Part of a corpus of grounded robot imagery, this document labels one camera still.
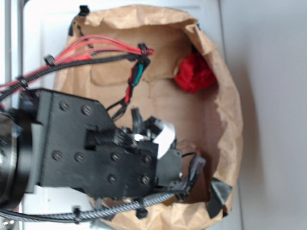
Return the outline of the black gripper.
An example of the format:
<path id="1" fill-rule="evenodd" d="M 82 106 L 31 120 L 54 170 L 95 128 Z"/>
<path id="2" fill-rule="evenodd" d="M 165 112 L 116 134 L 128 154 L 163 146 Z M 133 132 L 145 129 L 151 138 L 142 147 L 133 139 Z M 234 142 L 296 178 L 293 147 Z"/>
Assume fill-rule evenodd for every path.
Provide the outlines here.
<path id="1" fill-rule="evenodd" d="M 26 191 L 69 187 L 93 198 L 144 197 L 180 181 L 172 140 L 137 141 L 98 101 L 46 89 L 23 91 L 20 124 L 32 148 Z"/>

